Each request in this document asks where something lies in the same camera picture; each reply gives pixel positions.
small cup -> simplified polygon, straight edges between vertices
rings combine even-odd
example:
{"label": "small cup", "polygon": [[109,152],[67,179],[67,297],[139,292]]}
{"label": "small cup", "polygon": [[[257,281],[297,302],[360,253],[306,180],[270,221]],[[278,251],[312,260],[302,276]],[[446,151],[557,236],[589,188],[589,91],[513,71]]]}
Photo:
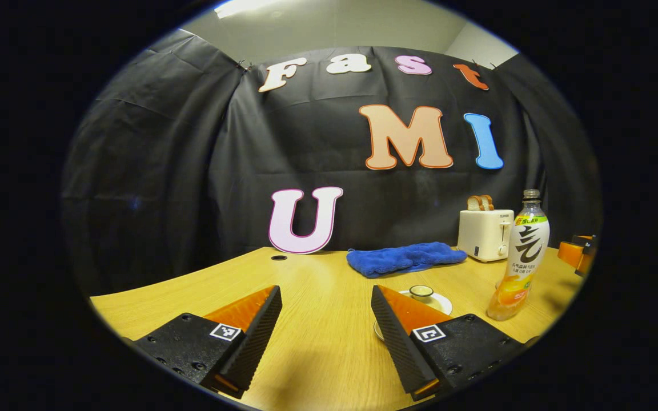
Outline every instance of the small cup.
{"label": "small cup", "polygon": [[433,289],[427,285],[414,285],[410,287],[410,298],[428,304],[433,300]]}

orange letter m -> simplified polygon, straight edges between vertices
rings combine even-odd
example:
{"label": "orange letter m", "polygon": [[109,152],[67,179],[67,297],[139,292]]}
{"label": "orange letter m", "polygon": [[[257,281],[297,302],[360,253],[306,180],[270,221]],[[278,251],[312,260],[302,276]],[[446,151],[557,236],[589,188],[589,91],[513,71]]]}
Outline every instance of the orange letter m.
{"label": "orange letter m", "polygon": [[360,114],[370,124],[372,155],[365,161],[368,168],[386,170],[397,165],[397,159],[390,155],[391,143],[405,166],[412,166],[421,143],[423,154],[418,159],[421,166],[447,168],[454,164],[443,139],[441,110],[435,107],[416,107],[408,127],[391,108],[383,104],[360,107]]}

toaster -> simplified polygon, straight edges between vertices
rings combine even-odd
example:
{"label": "toaster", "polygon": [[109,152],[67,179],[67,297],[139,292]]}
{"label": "toaster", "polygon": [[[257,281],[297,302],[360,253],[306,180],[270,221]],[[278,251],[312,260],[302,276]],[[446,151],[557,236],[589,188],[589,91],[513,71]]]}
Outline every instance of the toaster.
{"label": "toaster", "polygon": [[512,210],[460,211],[459,242],[456,247],[476,260],[504,260],[509,254]]}

bottle label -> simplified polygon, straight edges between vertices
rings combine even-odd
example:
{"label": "bottle label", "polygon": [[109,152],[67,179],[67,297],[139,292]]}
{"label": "bottle label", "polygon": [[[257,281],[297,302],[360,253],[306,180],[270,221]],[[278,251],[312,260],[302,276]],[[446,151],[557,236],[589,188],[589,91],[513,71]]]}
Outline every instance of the bottle label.
{"label": "bottle label", "polygon": [[540,224],[545,221],[548,221],[546,216],[517,216],[514,225]]}
{"label": "bottle label", "polygon": [[499,302],[520,304],[527,297],[532,277],[548,246],[550,224],[546,216],[520,215],[515,218],[510,238],[507,273],[499,284]]}

blue towel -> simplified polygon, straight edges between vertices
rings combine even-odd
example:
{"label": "blue towel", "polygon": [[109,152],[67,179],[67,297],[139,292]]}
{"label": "blue towel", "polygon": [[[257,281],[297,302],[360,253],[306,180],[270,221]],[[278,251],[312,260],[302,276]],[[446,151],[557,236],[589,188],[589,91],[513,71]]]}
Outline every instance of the blue towel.
{"label": "blue towel", "polygon": [[454,264],[464,261],[467,254],[451,249],[449,245],[435,242],[407,245],[374,251],[350,249],[347,262],[367,278],[384,274],[422,271],[438,264]]}

